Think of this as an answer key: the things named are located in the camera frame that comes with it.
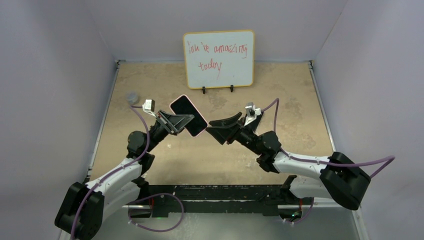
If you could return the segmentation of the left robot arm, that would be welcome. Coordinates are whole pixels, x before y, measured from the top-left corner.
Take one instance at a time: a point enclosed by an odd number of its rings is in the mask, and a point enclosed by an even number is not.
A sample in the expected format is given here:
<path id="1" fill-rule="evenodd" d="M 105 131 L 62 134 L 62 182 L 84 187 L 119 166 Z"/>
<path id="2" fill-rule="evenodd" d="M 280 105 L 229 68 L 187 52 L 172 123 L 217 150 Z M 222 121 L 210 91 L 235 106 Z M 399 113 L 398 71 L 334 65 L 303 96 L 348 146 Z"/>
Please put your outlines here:
<path id="1" fill-rule="evenodd" d="M 155 156 L 151 150 L 166 136 L 178 135 L 195 117 L 192 114 L 153 114 L 155 123 L 146 131 L 133 131 L 127 138 L 128 154 L 112 170 L 87 183 L 72 184 L 55 217 L 56 227 L 75 240 L 91 240 L 104 220 L 127 204 L 142 205 L 162 193 L 151 194 L 149 183 L 142 177 Z"/>

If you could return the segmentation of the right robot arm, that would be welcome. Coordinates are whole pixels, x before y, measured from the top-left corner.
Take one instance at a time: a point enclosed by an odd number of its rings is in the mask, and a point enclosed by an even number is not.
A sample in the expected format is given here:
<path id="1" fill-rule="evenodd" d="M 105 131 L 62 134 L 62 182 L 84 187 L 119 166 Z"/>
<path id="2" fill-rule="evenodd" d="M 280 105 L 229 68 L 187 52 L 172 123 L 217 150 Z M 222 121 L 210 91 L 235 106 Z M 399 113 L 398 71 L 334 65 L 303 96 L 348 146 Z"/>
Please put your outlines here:
<path id="1" fill-rule="evenodd" d="M 238 142 L 258 155 L 256 161 L 265 172 L 292 175 L 280 191 L 284 202 L 327 198 L 346 209 L 359 209 L 371 177 L 345 154 L 335 151 L 330 156 L 309 156 L 284 151 L 275 131 L 256 134 L 241 113 L 209 124 L 206 131 L 221 145 Z"/>

